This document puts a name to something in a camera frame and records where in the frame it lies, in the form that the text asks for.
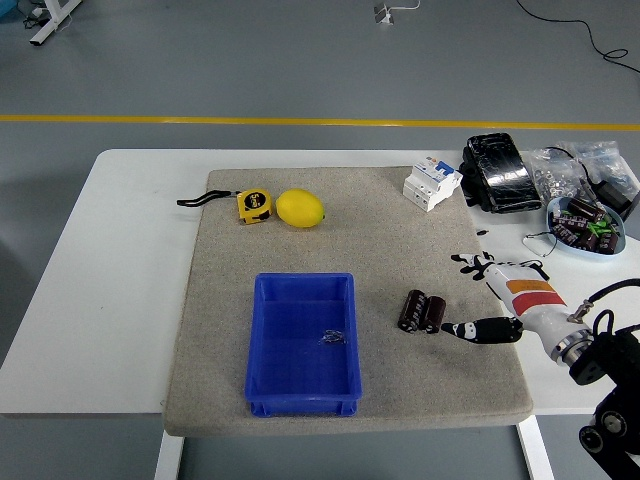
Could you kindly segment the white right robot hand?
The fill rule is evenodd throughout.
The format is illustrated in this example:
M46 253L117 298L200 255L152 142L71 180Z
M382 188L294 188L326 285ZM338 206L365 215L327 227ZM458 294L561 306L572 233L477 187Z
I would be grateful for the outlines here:
M461 323L443 323L441 329L474 344L518 341L524 331L534 332L554 361L591 337L591 330L573 319L573 313L534 261L499 262L490 254L454 254L460 272L480 281L506 307L508 314Z

